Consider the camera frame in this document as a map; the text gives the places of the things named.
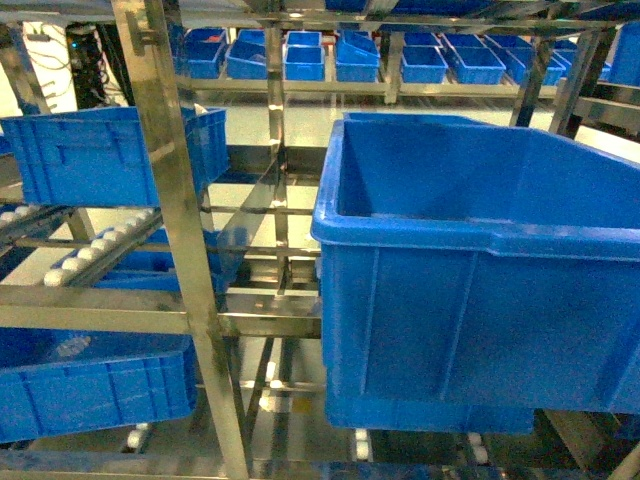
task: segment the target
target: blue plastic crate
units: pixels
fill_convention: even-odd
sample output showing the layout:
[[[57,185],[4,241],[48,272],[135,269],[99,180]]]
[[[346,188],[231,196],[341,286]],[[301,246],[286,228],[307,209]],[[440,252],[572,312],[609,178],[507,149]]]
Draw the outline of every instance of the blue plastic crate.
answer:
[[[554,57],[558,62],[560,62],[565,71],[562,74],[562,78],[567,78],[569,75],[569,71],[571,70],[571,65],[573,64],[573,59],[576,56],[575,50],[555,50],[553,52]],[[605,63],[604,67],[602,67],[602,72],[600,73],[600,80],[607,81],[609,79],[609,75],[611,74],[611,65],[609,63]]]
[[[402,81],[405,83],[442,83],[447,68],[437,47],[404,47],[402,51]]]
[[[321,32],[296,32],[287,33],[287,45],[297,45],[300,47],[320,47],[322,46]]]
[[[611,64],[611,83],[640,87],[640,22],[628,23],[620,30],[616,55]]]
[[[256,45],[265,45],[264,30],[244,29],[240,30],[238,40],[241,42],[255,43]]]
[[[461,33],[449,33],[443,35],[442,46],[447,49],[455,48],[486,48],[477,35],[463,35]]]
[[[227,75],[245,80],[266,80],[267,52],[264,45],[236,40],[227,50]]]
[[[526,50],[524,48],[516,48],[513,50],[505,49],[506,59],[503,63],[507,67],[507,74],[513,79],[514,82],[520,84],[523,82],[527,69],[531,68],[533,63],[533,51]],[[562,78],[565,72],[565,67],[555,58],[551,57],[549,60],[549,67],[547,73],[542,81],[543,85],[558,85],[558,82]]]
[[[222,43],[226,45],[227,30],[225,28],[206,27],[194,28],[189,30],[184,36],[184,41],[188,45],[190,43]]]
[[[187,62],[191,78],[218,78],[224,62],[224,43],[187,43]]]
[[[533,50],[533,47],[529,42],[516,35],[487,35],[484,39],[490,47],[508,49],[524,48]]]
[[[343,397],[327,385],[327,420],[334,427],[414,432],[477,432],[526,435],[533,431],[533,410]]]
[[[195,406],[191,338],[0,329],[0,442],[180,418]]]
[[[324,48],[288,46],[284,59],[287,80],[324,80]]]
[[[489,48],[452,48],[445,58],[460,83],[497,85],[506,71],[504,63]]]
[[[408,32],[404,35],[404,44],[412,47],[441,47],[440,39],[429,32]]]
[[[229,167],[226,113],[187,121],[185,133],[200,192]],[[22,176],[26,203],[158,206],[135,107],[97,108],[0,119]]]
[[[639,413],[638,191],[533,129],[337,122],[312,222],[337,394]]]

